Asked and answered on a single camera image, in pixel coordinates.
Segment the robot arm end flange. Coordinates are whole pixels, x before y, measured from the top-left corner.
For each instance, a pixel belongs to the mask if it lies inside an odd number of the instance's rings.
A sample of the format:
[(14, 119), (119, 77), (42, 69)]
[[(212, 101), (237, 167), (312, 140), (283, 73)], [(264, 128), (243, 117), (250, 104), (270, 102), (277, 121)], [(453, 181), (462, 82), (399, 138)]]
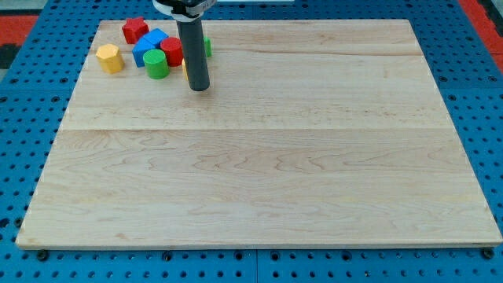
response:
[(176, 21), (192, 22), (202, 17), (217, 0), (152, 0), (152, 3), (160, 13)]

